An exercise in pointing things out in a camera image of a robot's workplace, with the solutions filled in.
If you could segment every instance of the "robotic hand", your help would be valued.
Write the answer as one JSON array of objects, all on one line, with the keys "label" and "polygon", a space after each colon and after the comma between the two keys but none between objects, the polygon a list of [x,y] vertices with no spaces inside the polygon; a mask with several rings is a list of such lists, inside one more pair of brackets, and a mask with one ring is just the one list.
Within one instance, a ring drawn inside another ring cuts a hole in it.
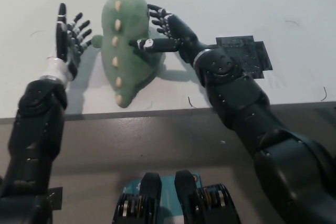
[{"label": "robotic hand", "polygon": [[157,31],[167,38],[129,44],[150,52],[178,51],[192,65],[215,112],[253,158],[265,194],[286,223],[335,224],[336,165],[328,151],[286,128],[271,112],[267,95],[234,58],[198,41],[164,8],[148,8]]},{"label": "robotic hand", "polygon": [[65,88],[78,71],[80,57],[91,44],[83,42],[91,33],[90,21],[77,27],[82,13],[67,24],[66,6],[61,4],[56,26],[56,54],[37,81],[28,84],[19,101],[9,139],[10,163],[0,186],[0,223],[52,223],[48,199],[51,167],[60,152]]},{"label": "robotic hand", "polygon": [[132,40],[129,45],[148,52],[178,51],[186,63],[193,63],[195,56],[207,46],[200,43],[196,34],[175,14],[156,5],[148,5],[148,8],[154,18],[152,23],[159,26],[157,32],[167,38]]},{"label": "robotic hand", "polygon": [[87,20],[81,25],[77,22],[83,14],[76,15],[74,20],[67,24],[65,4],[60,4],[56,25],[56,55],[48,58],[49,65],[41,79],[49,79],[61,82],[65,87],[68,81],[74,80],[77,76],[80,64],[80,57],[91,45],[91,39],[83,42],[92,33],[91,29],[82,32],[90,21]]}]

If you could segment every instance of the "green plush toy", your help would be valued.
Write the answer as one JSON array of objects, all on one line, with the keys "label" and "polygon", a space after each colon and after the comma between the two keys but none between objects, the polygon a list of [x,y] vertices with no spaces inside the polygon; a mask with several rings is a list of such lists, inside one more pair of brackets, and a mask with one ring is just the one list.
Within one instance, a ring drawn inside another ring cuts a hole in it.
[{"label": "green plush toy", "polygon": [[101,48],[105,74],[116,92],[118,106],[126,108],[137,92],[150,83],[164,61],[162,54],[149,54],[128,45],[130,40],[153,38],[145,0],[108,0],[101,15],[103,35],[92,45]]}]

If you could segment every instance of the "gray floor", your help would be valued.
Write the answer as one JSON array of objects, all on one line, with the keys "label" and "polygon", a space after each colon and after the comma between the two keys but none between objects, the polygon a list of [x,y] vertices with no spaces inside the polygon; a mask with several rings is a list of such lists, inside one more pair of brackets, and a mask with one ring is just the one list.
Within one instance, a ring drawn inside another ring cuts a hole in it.
[{"label": "gray floor", "polygon": [[[336,154],[334,110],[278,111],[293,130]],[[0,125],[0,173],[8,164],[10,125]],[[204,185],[229,189],[243,224],[283,223],[263,195],[252,161],[216,115],[67,122],[50,186],[63,186],[54,223],[111,223],[123,185],[146,171],[161,175],[188,168]]]}]

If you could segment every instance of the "black robotic arm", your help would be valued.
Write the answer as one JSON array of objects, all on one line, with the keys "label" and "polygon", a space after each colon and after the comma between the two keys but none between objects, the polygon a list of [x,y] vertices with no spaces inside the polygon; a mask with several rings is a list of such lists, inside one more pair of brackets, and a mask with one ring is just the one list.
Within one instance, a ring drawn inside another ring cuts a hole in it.
[{"label": "black robotic arm", "polygon": [[82,17],[67,24],[66,6],[59,8],[56,28],[56,55],[48,68],[31,82],[19,101],[8,149],[10,163],[0,186],[0,223],[52,223],[47,190],[51,167],[60,152],[67,107],[65,88],[77,75],[80,57],[91,40],[90,21],[77,27]]},{"label": "black robotic arm", "polygon": [[176,15],[149,5],[167,38],[130,41],[148,52],[178,51],[195,70],[215,112],[254,160],[261,186],[286,223],[336,223],[336,167],[319,143],[287,129],[268,97],[235,59],[211,49]]}]

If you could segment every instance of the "white table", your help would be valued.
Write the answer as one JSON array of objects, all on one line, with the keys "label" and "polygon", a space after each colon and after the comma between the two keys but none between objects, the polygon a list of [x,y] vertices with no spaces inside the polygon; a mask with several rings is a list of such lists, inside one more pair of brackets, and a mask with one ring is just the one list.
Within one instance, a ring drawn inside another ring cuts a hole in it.
[{"label": "white table", "polygon": [[[83,12],[94,34],[101,34],[106,0],[0,0],[0,122],[14,118],[26,85],[45,68],[54,47],[59,3],[68,17]],[[263,41],[273,71],[257,80],[275,105],[334,105],[336,85],[335,0],[147,0],[179,15],[200,40],[253,35]],[[80,74],[69,87],[69,118],[116,118],[209,112],[203,88],[191,67],[167,54],[165,69],[141,90],[127,109],[119,108],[101,65],[89,49]]]}]

